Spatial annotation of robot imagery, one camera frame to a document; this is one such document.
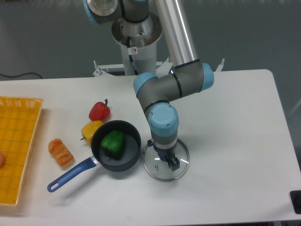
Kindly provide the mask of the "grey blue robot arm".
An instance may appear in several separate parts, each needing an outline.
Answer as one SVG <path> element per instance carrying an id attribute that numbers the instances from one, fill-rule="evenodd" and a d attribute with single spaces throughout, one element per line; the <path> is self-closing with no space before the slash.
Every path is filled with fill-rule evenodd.
<path id="1" fill-rule="evenodd" d="M 126 74 L 135 74 L 136 97 L 148 121 L 148 142 L 171 170 L 180 167 L 175 155 L 179 116 L 171 102 L 212 87 L 214 73 L 200 62 L 180 0 L 157 0 L 157 14 L 146 0 L 86 0 L 90 21 L 112 22 L 111 32 L 120 45 Z M 156 75 L 156 42 L 166 38 L 173 72 Z"/>

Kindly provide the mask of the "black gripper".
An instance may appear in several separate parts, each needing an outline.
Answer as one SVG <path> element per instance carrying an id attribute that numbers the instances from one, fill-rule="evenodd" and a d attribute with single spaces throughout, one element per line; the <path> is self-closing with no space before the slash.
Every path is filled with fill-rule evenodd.
<path id="1" fill-rule="evenodd" d="M 180 162 L 174 153 L 174 150 L 177 146 L 177 139 L 169 144 L 160 144 L 153 139 L 150 139 L 147 141 L 147 145 L 148 147 L 153 147 L 153 149 L 157 152 L 159 158 L 162 161 L 166 161 L 168 163 L 171 171 L 179 169 Z"/>

